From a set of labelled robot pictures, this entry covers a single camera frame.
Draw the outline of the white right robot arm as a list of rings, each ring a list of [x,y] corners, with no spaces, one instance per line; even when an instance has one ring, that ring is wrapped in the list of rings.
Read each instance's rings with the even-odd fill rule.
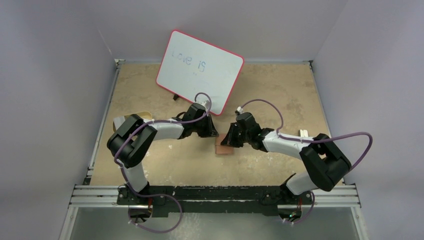
[[[249,144],[255,150],[301,160],[306,170],[290,176],[280,191],[282,200],[292,204],[304,192],[315,189],[330,192],[351,170],[351,161],[329,139],[323,133],[306,138],[278,134],[273,128],[260,127],[250,112],[244,112],[236,116],[220,144],[232,148]]]

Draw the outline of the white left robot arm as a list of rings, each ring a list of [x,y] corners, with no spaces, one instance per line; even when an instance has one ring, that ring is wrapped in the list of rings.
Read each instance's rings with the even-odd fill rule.
[[[146,120],[131,114],[115,130],[106,146],[121,169],[126,186],[131,189],[132,201],[142,205],[151,194],[142,164],[151,144],[159,140],[181,140],[193,133],[200,138],[219,136],[208,109],[201,103],[193,103],[187,111],[167,120]]]

